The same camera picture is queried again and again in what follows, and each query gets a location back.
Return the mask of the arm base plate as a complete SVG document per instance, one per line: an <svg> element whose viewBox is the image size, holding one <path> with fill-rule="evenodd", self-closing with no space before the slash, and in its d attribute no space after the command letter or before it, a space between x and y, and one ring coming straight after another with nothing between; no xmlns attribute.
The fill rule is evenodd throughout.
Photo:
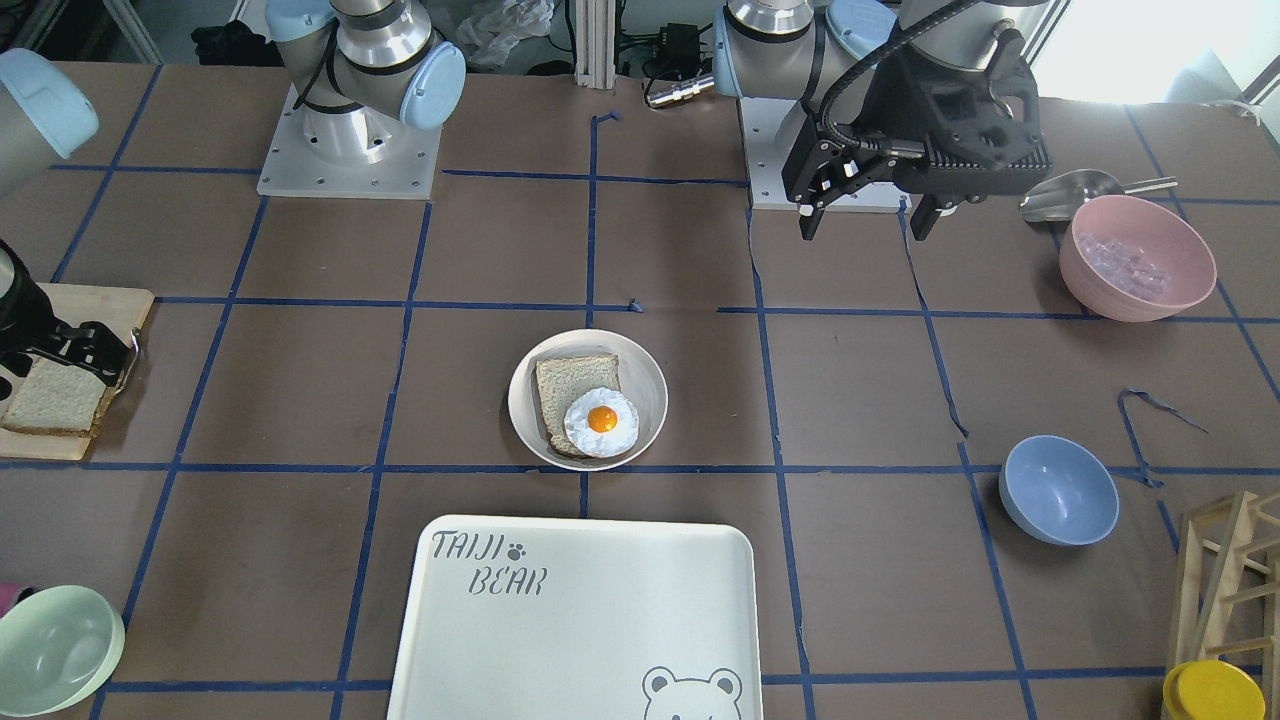
<svg viewBox="0 0 1280 720"><path fill-rule="evenodd" d="M786 197L782 169L805 120L804 110L796 101L768 97L741 97L739 110L753 206L797 210ZM879 182L838 199L827 210L896 214L911 208L909 193L890 182Z"/></svg>
<svg viewBox="0 0 1280 720"><path fill-rule="evenodd" d="M360 108L346 114L294 108L288 91L262 163L261 196L429 200L439 129L416 129Z"/></svg>

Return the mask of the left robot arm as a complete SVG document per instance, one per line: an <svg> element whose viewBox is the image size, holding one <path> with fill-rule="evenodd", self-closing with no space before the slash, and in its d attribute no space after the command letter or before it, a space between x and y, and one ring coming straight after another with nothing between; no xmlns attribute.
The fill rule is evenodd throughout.
<svg viewBox="0 0 1280 720"><path fill-rule="evenodd" d="M1024 56L1042 1L727 1L713 76L733 97L795 101L781 169L813 240L829 205L890 182L924 240L965 202L1025 193L1053 159Z"/></svg>

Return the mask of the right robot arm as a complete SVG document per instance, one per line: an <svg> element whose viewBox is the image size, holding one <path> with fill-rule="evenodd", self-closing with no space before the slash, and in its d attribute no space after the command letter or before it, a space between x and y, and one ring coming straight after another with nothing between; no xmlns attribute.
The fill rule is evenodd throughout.
<svg viewBox="0 0 1280 720"><path fill-rule="evenodd" d="M265 9L292 91L262 164L266 197L426 200L442 127L466 79L463 54L420 1L270 1ZM3 191L67 160L99 131L87 96L23 47L1 56ZM36 359L119 389L140 355L96 320L70 324L15 251L1 258L3 393Z"/></svg>

